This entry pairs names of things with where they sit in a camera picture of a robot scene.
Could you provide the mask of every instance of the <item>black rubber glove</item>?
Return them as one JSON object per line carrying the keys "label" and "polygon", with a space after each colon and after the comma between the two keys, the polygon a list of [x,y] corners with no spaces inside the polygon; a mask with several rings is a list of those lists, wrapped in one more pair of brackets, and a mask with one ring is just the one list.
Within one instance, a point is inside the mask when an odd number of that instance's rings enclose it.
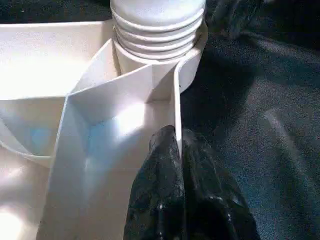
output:
{"label": "black rubber glove", "polygon": [[124,240],[185,240],[185,190],[175,128],[152,136],[131,189]]}
{"label": "black rubber glove", "polygon": [[191,240],[260,240],[236,181],[201,135],[184,130],[183,177]]}

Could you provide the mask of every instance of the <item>white plastic part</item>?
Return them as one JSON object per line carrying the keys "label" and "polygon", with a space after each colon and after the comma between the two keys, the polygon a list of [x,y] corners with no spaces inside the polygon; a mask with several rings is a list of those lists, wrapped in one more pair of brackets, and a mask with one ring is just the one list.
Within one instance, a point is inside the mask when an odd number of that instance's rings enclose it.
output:
{"label": "white plastic part", "polygon": [[112,0],[116,21],[135,29],[151,32],[183,28],[202,16],[205,0]]}
{"label": "white plastic part", "polygon": [[66,96],[112,29],[110,20],[0,24],[0,100]]}
{"label": "white plastic part", "polygon": [[[83,26],[77,32],[91,36],[90,26],[96,33],[97,28],[111,25],[112,21],[75,23],[75,28]],[[26,32],[36,26],[18,28]],[[63,26],[49,24],[56,31],[51,34],[63,36],[72,29],[70,24],[66,30]],[[202,27],[205,31],[195,47],[168,61],[130,54],[112,39],[108,27],[96,38],[103,39],[100,48],[93,46],[96,52],[64,96],[26,92],[30,98],[12,100],[16,96],[7,95],[0,101],[0,145],[51,169],[45,207],[38,205],[43,216],[37,240],[122,239],[131,185],[148,154],[152,134],[163,126],[175,126],[181,153],[180,91],[196,74],[208,35],[205,23]],[[39,25],[41,39],[44,28]],[[17,36],[16,26],[11,31]],[[57,86],[58,92],[66,91],[61,82]]]}

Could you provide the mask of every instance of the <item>gloved hand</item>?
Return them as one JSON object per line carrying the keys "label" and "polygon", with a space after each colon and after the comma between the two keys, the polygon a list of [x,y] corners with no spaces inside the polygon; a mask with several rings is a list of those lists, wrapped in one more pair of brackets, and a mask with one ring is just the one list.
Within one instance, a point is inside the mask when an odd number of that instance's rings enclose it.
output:
{"label": "gloved hand", "polygon": [[131,189],[124,240],[260,240],[235,180],[204,137],[175,128],[152,136]]}
{"label": "gloved hand", "polygon": [[237,38],[260,8],[263,0],[207,0],[207,23],[214,32]]}

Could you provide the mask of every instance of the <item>black glove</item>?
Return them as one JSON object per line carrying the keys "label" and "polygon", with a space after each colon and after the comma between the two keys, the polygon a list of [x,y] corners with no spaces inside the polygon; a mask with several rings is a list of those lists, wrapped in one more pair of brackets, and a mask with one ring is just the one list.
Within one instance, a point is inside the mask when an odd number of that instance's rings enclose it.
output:
{"label": "black glove", "polygon": [[175,128],[152,136],[131,189],[124,240],[185,240],[185,190]]}
{"label": "black glove", "polygon": [[201,135],[183,131],[183,177],[191,240],[260,240],[236,181]]}
{"label": "black glove", "polygon": [[241,191],[206,140],[173,126],[150,141],[131,189],[124,240],[260,240]]}

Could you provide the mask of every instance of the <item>plastic compartment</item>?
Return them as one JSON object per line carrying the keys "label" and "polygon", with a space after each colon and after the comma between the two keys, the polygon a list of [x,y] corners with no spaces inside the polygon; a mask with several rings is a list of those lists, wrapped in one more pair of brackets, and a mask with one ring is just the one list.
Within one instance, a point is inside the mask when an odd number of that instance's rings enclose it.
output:
{"label": "plastic compartment", "polygon": [[0,24],[0,100],[65,96],[112,29],[110,20]]}
{"label": "plastic compartment", "polygon": [[[131,185],[152,134],[175,126],[181,149],[180,92],[196,74],[208,37],[205,23],[190,52],[162,62],[125,51],[113,38],[112,26],[112,20],[0,26],[7,39],[22,32],[15,40],[19,44],[3,47],[7,57],[13,54],[11,59],[35,56],[62,77],[63,67],[55,57],[68,55],[86,62],[76,64],[77,78],[66,85],[62,78],[41,78],[42,85],[30,82],[39,87],[35,92],[1,96],[0,144],[51,167],[38,240],[122,239]],[[32,50],[24,47],[22,43],[32,39]],[[19,49],[31,58],[17,53]],[[25,84],[21,79],[16,83]],[[46,84],[58,91],[49,91]]]}
{"label": "plastic compartment", "polygon": [[37,239],[122,239],[151,136],[173,125],[181,140],[178,80],[160,94],[152,75],[145,65],[68,97]]}
{"label": "plastic compartment", "polygon": [[50,167],[64,97],[0,100],[0,145]]}

